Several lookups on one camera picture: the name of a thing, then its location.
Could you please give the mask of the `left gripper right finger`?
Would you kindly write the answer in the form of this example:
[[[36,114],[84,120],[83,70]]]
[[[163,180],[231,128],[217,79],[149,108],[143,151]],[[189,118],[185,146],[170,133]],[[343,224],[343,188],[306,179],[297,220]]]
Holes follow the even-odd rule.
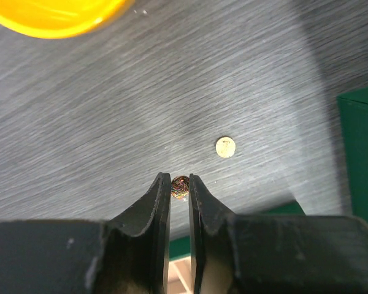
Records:
[[[194,293],[368,293],[358,217],[236,214],[190,175]]]

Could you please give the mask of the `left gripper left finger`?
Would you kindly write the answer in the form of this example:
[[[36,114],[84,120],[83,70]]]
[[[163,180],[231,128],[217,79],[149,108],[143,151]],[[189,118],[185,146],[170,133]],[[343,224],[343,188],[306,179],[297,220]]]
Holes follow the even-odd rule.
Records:
[[[111,220],[0,222],[0,293],[166,293],[171,177]]]

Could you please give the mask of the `green jewelry box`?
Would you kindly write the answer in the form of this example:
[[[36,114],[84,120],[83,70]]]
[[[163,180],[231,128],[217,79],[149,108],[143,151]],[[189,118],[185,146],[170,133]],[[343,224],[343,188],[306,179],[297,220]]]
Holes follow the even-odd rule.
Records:
[[[368,222],[368,88],[337,98],[353,214]]]

